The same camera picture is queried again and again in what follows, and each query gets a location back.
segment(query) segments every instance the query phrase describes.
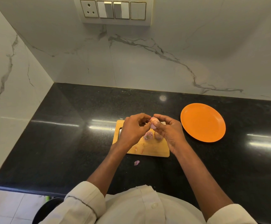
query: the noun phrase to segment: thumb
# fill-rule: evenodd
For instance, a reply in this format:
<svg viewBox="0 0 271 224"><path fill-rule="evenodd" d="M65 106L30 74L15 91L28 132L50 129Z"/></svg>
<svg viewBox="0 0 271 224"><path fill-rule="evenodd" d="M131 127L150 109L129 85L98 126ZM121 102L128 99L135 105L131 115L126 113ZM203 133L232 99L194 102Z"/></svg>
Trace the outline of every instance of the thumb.
<svg viewBox="0 0 271 224"><path fill-rule="evenodd" d="M143 128L143 131L147 133L150 130L151 122L145 124L145 126L141 127Z"/></svg>
<svg viewBox="0 0 271 224"><path fill-rule="evenodd" d="M156 126L156 128L157 129L160 129L160 130L163 130L164 131L164 129L165 129L165 127L166 127L166 125L164 125L164 124L162 124L162 123L160 123L160 122L157 122L157 121L152 121L152 124L154 125L154 126Z"/></svg>

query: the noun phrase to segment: orange plate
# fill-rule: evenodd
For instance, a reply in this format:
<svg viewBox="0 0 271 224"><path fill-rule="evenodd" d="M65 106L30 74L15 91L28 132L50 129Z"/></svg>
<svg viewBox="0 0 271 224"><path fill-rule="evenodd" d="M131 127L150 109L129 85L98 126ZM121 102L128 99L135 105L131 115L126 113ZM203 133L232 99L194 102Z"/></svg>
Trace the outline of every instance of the orange plate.
<svg viewBox="0 0 271 224"><path fill-rule="evenodd" d="M192 103L184 107L180 115L186 132L202 142L216 142L226 132L223 117L214 108L200 103Z"/></svg>

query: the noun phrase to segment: hand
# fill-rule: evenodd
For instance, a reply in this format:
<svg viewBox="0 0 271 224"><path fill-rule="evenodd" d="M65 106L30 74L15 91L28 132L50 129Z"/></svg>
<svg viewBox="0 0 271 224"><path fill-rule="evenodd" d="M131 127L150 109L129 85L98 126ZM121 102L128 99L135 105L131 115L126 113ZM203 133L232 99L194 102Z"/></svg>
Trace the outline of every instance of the hand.
<svg viewBox="0 0 271 224"><path fill-rule="evenodd" d="M128 152L150 130L150 118L151 116L144 113L126 117L117 144Z"/></svg>
<svg viewBox="0 0 271 224"><path fill-rule="evenodd" d="M160 122L153 121L153 125L156 126L154 131L166 139L168 147L174 155L176 155L176 152L182 149L184 145L188 145L183 133L181 122L172 119L169 116L163 116L160 114L154 114L153 116L158 118L161 122L166 122L166 125L164 125Z"/></svg>

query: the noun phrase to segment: marble wall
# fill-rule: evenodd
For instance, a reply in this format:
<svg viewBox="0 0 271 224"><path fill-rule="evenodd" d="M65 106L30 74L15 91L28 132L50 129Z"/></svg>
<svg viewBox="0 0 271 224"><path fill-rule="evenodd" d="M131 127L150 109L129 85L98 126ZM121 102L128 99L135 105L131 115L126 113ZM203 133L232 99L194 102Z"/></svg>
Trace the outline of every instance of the marble wall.
<svg viewBox="0 0 271 224"><path fill-rule="evenodd" d="M0 0L55 82L271 100L271 0L154 0L151 27L83 24L73 0Z"/></svg>
<svg viewBox="0 0 271 224"><path fill-rule="evenodd" d="M0 167L52 84L0 13Z"/></svg>

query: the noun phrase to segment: power outlet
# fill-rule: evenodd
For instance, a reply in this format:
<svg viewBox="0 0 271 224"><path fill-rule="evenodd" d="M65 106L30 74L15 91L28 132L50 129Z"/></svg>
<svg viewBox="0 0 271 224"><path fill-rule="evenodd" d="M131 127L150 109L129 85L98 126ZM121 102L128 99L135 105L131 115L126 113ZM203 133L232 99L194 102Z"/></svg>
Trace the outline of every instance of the power outlet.
<svg viewBox="0 0 271 224"><path fill-rule="evenodd" d="M87 18L99 18L96 2L91 0L81 0L83 13Z"/></svg>

